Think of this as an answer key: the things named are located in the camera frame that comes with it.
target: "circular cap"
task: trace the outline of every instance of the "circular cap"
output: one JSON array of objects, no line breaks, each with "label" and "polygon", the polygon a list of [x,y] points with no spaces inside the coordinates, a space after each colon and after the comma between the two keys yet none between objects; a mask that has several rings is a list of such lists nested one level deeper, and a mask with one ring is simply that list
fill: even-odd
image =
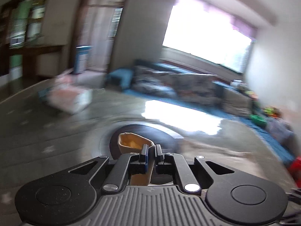
[{"label": "circular cap", "polygon": [[118,189],[118,186],[115,184],[106,184],[102,187],[105,191],[115,191]]},{"label": "circular cap", "polygon": [[71,191],[61,185],[42,187],[36,194],[37,200],[46,205],[59,205],[69,200],[70,197]]},{"label": "circular cap", "polygon": [[200,186],[195,183],[189,183],[184,186],[184,189],[189,192],[196,192],[200,189]]},{"label": "circular cap", "polygon": [[266,193],[252,185],[238,186],[232,190],[231,195],[234,200],[245,205],[257,205],[266,199]]}]

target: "blue sofa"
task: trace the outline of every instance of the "blue sofa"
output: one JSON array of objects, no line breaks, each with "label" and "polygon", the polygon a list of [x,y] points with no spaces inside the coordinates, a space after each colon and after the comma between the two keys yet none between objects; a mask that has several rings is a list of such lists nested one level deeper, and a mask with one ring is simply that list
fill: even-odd
[{"label": "blue sofa", "polygon": [[[152,63],[144,60],[136,60],[134,62],[135,65],[141,65],[145,67],[152,68],[154,70],[159,70],[159,71],[170,71],[170,72],[175,72],[175,73],[194,73],[189,70],[181,69],[176,66],[172,66],[169,64],[165,63]],[[178,99],[171,99],[171,98],[161,98],[153,95],[148,95],[144,94],[138,91],[135,91],[131,89],[131,81],[133,79],[134,75],[134,69],[132,68],[119,68],[111,73],[108,74],[107,76],[107,81],[111,82],[112,84],[119,85],[123,91],[124,94],[129,94],[137,97],[142,97],[150,100],[159,100],[162,102],[202,111],[205,113],[209,113],[211,115],[218,116],[220,118],[225,118],[229,120],[234,120],[234,121],[241,121],[248,127],[252,128],[257,132],[257,134],[266,141],[266,143],[272,148],[275,153],[279,156],[281,161],[285,166],[289,166],[293,160],[295,160],[295,157],[283,146],[281,146],[268,132],[266,132],[264,129],[256,126],[251,120],[244,118],[244,117],[239,117],[235,115],[231,115],[228,113],[225,113],[222,111],[220,108],[216,106],[203,106],[199,105],[196,103],[189,103],[189,102],[184,102]],[[221,82],[215,82],[216,83],[216,94],[220,95],[222,92],[220,91],[221,88],[232,88],[231,86],[221,83]]]}]

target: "wooden desk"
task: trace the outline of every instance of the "wooden desk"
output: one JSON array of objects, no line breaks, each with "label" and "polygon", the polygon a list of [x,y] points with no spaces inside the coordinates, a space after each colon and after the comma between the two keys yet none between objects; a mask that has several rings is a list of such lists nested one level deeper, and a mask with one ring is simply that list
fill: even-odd
[{"label": "wooden desk", "polygon": [[47,53],[61,52],[63,45],[42,45],[32,47],[13,47],[10,48],[9,56],[21,54],[23,55],[22,68],[23,77],[25,78],[36,78],[37,77],[37,56]]}]

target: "brown door frame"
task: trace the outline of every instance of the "brown door frame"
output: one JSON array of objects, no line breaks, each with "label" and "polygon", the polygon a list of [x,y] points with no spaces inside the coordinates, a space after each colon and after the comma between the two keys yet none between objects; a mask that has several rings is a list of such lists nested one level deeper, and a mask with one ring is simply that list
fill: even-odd
[{"label": "brown door frame", "polygon": [[76,46],[79,43],[80,35],[82,32],[82,28],[84,25],[85,17],[88,12],[88,2],[89,0],[81,0],[79,6],[77,8],[75,17],[73,19],[74,26],[73,26],[73,33],[70,45],[70,52],[69,52],[69,62],[68,67],[73,68],[75,63],[75,56],[76,56]]}]

